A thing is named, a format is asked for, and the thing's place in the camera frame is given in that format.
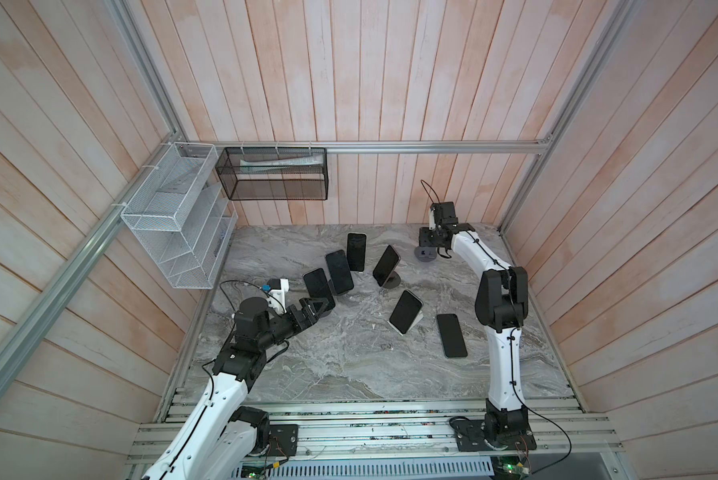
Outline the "black phone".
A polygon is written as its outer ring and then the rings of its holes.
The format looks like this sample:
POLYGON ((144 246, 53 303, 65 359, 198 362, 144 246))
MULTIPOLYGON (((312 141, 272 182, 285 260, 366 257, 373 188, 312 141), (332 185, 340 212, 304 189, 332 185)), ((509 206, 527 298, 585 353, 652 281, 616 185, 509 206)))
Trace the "black phone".
POLYGON ((438 314, 437 326, 446 358, 466 358, 467 347, 458 317, 455 314, 438 314))

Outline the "white folding stand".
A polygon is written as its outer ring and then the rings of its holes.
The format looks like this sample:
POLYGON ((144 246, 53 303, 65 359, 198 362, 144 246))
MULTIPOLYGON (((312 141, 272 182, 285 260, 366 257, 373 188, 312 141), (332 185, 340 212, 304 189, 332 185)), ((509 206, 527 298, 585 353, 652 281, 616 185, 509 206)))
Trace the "white folding stand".
POLYGON ((422 320, 422 318, 423 313, 419 311, 415 317, 412 317, 411 315, 403 316, 400 320, 394 321, 392 325, 401 335, 406 335, 422 320))

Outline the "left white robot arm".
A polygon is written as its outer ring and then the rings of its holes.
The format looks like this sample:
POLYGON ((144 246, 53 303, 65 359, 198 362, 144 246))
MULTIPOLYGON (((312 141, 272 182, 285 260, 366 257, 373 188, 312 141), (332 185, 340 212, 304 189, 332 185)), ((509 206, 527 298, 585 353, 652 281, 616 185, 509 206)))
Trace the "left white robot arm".
POLYGON ((143 477, 227 479, 248 455, 266 455, 269 414, 242 403, 269 361, 267 351, 315 325, 328 306, 325 298, 302 298, 278 313, 262 298, 243 300, 200 401, 143 477))

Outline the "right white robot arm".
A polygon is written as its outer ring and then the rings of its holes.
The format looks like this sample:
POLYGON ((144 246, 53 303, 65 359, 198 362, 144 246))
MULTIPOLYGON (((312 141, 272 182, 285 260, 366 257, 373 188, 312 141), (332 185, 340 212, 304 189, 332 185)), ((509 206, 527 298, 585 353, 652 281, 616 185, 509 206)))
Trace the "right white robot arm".
POLYGON ((474 311, 484 327, 490 358, 490 384, 481 427, 484 442, 512 448, 529 430, 529 408, 521 386, 519 344, 528 316, 528 280, 522 267, 501 259, 467 224, 419 229, 416 255, 454 252, 479 279, 474 311))

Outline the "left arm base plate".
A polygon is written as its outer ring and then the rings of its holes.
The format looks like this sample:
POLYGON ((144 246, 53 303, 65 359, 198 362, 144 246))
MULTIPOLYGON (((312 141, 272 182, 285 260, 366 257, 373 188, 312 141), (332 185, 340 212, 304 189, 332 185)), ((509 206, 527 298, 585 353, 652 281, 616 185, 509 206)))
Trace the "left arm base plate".
POLYGON ((258 429, 257 455, 290 458, 296 455, 299 426, 273 424, 258 429))

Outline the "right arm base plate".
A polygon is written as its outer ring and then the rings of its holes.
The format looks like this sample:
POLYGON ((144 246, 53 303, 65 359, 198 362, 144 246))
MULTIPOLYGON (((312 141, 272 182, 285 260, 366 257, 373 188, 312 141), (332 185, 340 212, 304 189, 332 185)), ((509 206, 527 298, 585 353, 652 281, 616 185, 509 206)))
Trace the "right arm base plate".
POLYGON ((453 430, 459 452, 531 451, 537 449, 533 435, 524 431, 500 431, 491 417, 487 419, 468 419, 464 416, 451 417, 448 420, 453 430))

